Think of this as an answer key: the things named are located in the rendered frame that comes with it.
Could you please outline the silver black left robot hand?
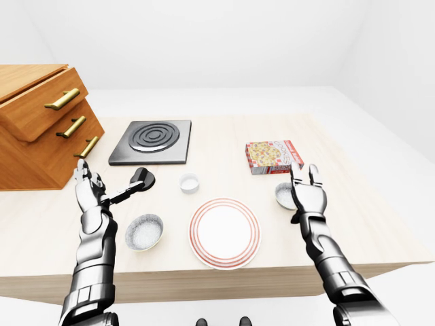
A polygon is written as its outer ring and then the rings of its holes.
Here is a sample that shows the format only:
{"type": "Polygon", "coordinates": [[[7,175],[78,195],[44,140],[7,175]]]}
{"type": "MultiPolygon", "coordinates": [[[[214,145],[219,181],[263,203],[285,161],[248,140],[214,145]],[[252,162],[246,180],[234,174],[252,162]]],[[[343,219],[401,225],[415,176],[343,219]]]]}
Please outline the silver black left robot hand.
{"type": "Polygon", "coordinates": [[[83,212],[96,206],[109,207],[111,204],[117,204],[130,197],[132,192],[130,185],[113,195],[105,193],[106,187],[98,173],[92,173],[88,163],[84,159],[79,159],[77,168],[73,176],[77,181],[75,194],[78,204],[83,212]]]}

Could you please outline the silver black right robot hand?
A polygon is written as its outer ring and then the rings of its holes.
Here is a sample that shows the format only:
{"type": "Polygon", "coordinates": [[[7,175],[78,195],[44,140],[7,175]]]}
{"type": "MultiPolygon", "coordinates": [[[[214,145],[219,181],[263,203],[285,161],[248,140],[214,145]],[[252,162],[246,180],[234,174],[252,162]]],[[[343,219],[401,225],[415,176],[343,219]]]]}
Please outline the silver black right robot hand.
{"type": "Polygon", "coordinates": [[[303,217],[314,217],[325,221],[324,212],[327,206],[327,197],[316,165],[309,166],[309,185],[302,182],[302,171],[297,163],[291,163],[290,174],[291,193],[296,205],[296,213],[292,217],[291,223],[300,223],[303,217]]]}

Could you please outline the patterned black white bowl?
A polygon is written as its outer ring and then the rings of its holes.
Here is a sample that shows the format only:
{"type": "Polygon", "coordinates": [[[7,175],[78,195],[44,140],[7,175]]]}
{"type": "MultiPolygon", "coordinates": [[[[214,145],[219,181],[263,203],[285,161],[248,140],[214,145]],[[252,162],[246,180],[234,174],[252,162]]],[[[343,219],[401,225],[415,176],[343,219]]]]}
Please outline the patterned black white bowl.
{"type": "Polygon", "coordinates": [[[134,251],[146,251],[154,247],[162,237],[162,219],[154,214],[146,214],[134,219],[126,229],[125,242],[134,251]]]}
{"type": "Polygon", "coordinates": [[[288,182],[280,183],[275,188],[275,199],[280,206],[287,210],[297,209],[292,197],[292,184],[288,182]]]}

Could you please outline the flat dark stove plate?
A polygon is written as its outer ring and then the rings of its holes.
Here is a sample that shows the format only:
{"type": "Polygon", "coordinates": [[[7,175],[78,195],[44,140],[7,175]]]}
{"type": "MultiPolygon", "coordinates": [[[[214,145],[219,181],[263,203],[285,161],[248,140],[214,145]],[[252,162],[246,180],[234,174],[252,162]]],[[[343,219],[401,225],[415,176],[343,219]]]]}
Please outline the flat dark stove plate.
{"type": "Polygon", "coordinates": [[[109,165],[185,164],[190,120],[133,121],[109,157],[109,165]]]}

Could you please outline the white plate with red rings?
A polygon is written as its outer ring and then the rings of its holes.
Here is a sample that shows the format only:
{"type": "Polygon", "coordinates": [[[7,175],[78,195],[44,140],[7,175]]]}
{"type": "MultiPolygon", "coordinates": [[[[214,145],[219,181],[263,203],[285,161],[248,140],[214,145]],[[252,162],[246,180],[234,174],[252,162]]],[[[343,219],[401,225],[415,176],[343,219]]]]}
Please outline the white plate with red rings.
{"type": "Polygon", "coordinates": [[[255,257],[262,233],[258,218],[247,205],[232,198],[214,198],[193,213],[188,240],[205,265],[235,270],[255,257]]]}

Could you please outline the round black stove knob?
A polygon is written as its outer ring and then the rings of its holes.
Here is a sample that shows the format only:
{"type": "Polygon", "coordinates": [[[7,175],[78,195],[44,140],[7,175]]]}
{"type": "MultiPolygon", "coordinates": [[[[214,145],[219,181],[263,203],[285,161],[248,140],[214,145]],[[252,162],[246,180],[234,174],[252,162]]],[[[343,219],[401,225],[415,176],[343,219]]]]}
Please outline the round black stove knob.
{"type": "Polygon", "coordinates": [[[141,167],[130,179],[130,189],[132,192],[144,192],[149,190],[155,182],[155,176],[148,169],[141,167]]]}

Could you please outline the red printed cookie box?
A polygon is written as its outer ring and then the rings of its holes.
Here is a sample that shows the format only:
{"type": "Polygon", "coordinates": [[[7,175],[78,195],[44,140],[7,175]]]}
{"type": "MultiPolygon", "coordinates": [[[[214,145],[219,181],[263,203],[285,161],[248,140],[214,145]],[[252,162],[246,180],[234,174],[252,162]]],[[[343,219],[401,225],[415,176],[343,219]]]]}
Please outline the red printed cookie box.
{"type": "Polygon", "coordinates": [[[305,164],[290,140],[246,143],[245,155],[252,175],[289,173],[292,162],[305,164]]]}

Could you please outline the wooden cabinet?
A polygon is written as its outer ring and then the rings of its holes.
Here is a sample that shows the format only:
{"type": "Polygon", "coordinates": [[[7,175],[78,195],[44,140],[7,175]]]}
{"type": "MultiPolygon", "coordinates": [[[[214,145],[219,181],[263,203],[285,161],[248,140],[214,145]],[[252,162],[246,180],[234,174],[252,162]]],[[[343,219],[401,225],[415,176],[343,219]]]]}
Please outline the wooden cabinet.
{"type": "MultiPolygon", "coordinates": [[[[68,68],[73,67],[0,65],[0,105],[68,68]]],[[[20,141],[0,126],[0,190],[56,189],[48,174],[51,150],[35,148],[32,143],[38,138],[32,142],[20,141]]]]}

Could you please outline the large wooden drawer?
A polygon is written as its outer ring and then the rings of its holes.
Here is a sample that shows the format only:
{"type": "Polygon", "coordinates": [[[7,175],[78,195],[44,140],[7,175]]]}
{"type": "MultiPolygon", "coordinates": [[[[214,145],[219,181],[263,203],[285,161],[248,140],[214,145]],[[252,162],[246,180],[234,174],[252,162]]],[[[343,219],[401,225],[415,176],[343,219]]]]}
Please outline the large wooden drawer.
{"type": "Polygon", "coordinates": [[[20,141],[32,142],[72,110],[88,94],[74,68],[68,68],[0,105],[0,126],[20,141]],[[74,88],[80,94],[62,109],[45,108],[74,88]]]}

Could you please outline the small white ramekin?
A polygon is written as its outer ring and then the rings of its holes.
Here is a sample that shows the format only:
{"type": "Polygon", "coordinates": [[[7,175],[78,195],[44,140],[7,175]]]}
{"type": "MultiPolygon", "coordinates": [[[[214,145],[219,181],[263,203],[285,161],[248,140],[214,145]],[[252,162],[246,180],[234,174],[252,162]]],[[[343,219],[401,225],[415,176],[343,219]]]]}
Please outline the small white ramekin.
{"type": "Polygon", "coordinates": [[[183,174],[179,178],[179,187],[185,194],[193,194],[199,189],[199,179],[194,173],[183,174]]]}

